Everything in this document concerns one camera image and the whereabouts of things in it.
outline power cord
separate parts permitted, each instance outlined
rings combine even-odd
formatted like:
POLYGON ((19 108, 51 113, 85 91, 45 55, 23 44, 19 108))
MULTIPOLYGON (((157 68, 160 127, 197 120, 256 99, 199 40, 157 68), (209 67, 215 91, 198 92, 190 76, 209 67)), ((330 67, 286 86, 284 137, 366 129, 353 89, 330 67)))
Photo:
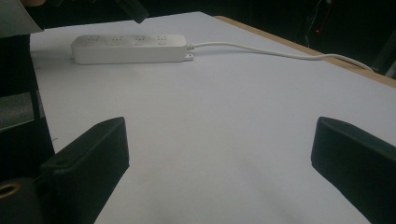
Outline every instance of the power cord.
POLYGON ((239 48, 239 49, 246 49, 246 50, 249 50, 249 51, 252 51, 255 53, 260 53, 260 54, 274 55, 274 56, 279 56, 279 57, 292 58, 292 59, 298 59, 298 60, 308 60, 308 61, 319 61, 319 60, 323 60, 325 58, 336 58, 336 59, 340 59, 340 60, 348 62, 348 63, 353 63, 361 68, 364 68, 371 72, 374 72, 373 69, 371 69, 366 64, 360 63, 356 60, 353 60, 351 58, 348 58, 346 56, 339 55, 339 54, 321 54, 321 55, 317 55, 317 56, 304 56, 304 55, 282 53, 282 52, 278 52, 278 51, 271 51, 271 50, 267 50, 267 49, 255 49, 255 48, 251 48, 248 46, 243 46, 243 45, 228 43, 228 42, 207 42, 207 43, 201 43, 201 44, 189 44, 187 46, 187 50, 193 50, 196 48, 208 47, 208 46, 228 46, 228 47, 234 47, 234 48, 239 48))

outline power outlet socket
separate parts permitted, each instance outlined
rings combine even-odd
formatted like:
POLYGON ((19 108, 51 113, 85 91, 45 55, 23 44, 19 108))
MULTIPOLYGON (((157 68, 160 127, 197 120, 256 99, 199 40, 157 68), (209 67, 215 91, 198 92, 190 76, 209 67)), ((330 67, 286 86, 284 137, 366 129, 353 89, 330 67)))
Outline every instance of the power outlet socket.
POLYGON ((168 63, 191 61, 182 35, 81 35, 73 41, 76 63, 168 63))

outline white power strip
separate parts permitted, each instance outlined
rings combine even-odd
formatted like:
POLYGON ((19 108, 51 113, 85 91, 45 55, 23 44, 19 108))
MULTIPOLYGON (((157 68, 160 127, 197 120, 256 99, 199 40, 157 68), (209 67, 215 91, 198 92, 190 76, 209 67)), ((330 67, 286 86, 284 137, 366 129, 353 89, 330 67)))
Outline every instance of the white power strip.
POLYGON ((182 35, 81 35, 73 41, 76 63, 167 63, 191 61, 182 35))

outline table surface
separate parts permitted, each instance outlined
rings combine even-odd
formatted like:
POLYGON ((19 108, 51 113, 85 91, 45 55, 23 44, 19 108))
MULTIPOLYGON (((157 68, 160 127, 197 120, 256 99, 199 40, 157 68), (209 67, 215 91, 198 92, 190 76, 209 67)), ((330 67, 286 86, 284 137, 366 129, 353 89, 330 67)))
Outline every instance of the table surface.
POLYGON ((56 151, 125 117, 131 167, 96 223, 368 223, 312 166, 318 117, 396 145, 396 90, 327 62, 240 49, 196 49, 194 61, 78 65, 87 34, 180 34, 302 51, 194 12, 48 29, 32 35, 56 151))

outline wooden table edge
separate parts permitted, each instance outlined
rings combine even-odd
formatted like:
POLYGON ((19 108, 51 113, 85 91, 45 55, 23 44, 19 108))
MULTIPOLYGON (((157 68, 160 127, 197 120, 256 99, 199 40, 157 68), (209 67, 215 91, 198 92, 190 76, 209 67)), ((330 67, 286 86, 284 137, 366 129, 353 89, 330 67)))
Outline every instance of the wooden table edge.
MULTIPOLYGON (((229 23, 231 25, 234 25, 236 27, 239 27, 239 28, 242 28, 244 30, 247 30, 247 31, 249 31, 249 32, 251 32, 253 34, 263 36, 265 38, 274 40, 277 43, 280 43, 280 44, 286 45, 288 47, 297 49, 297 50, 302 51, 304 53, 307 53, 307 54, 310 54, 310 55, 322 54, 322 53, 320 53, 320 52, 318 52, 316 50, 309 49, 309 48, 306 48, 304 46, 298 45, 298 44, 296 44, 294 42, 291 42, 291 41, 289 41, 287 39, 284 39, 284 38, 281 38, 279 36, 271 35, 269 33, 266 33, 264 31, 262 31, 262 30, 259 30, 257 28, 251 27, 249 25, 246 25, 246 24, 244 24, 242 22, 234 21, 232 19, 229 19, 229 18, 223 17, 223 16, 215 16, 215 18, 218 19, 218 20, 221 20, 221 21, 225 21, 225 22, 227 22, 227 23, 229 23)), ((377 73, 374 73, 374 72, 368 71, 366 69, 360 68, 360 67, 358 67, 358 66, 356 66, 354 64, 347 63, 347 62, 344 62, 344 61, 341 61, 341 60, 338 60, 338 59, 335 59, 335 58, 329 58, 329 59, 326 59, 326 61, 329 62, 329 63, 335 64, 335 65, 337 65, 339 67, 345 68, 345 69, 347 69, 349 71, 352 71, 354 73, 357 73, 359 75, 362 75, 364 77, 368 77, 368 78, 370 78, 372 80, 375 80, 377 82, 383 83, 383 84, 385 84, 387 86, 391 86, 393 88, 396 88, 396 80, 392 79, 390 77, 385 77, 385 76, 379 75, 377 73)))

